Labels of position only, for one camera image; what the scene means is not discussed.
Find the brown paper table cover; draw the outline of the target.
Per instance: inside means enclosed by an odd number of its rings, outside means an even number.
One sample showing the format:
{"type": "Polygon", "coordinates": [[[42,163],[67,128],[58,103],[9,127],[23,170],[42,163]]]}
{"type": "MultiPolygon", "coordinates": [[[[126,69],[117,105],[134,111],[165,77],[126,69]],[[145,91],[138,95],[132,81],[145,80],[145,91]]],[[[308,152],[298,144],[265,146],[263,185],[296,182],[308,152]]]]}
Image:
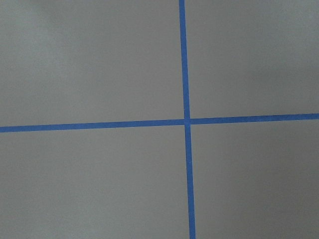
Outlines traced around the brown paper table cover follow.
{"type": "Polygon", "coordinates": [[[3,239],[316,239],[316,0],[3,0],[3,239]]]}

